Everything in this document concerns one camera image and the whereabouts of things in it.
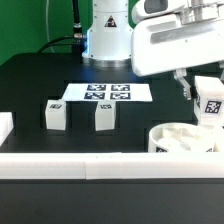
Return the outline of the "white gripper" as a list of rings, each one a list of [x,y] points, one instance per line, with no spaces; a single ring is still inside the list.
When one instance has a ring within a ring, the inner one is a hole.
[[[178,14],[150,18],[134,28],[132,69],[138,76],[174,71],[191,99],[185,68],[224,61],[224,6],[214,7],[214,17],[182,24]]]

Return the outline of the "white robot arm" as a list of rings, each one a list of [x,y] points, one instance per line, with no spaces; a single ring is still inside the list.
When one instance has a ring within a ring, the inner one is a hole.
[[[142,77],[172,71],[185,80],[190,67],[224,64],[224,0],[93,0],[85,62],[101,67],[127,62]]]

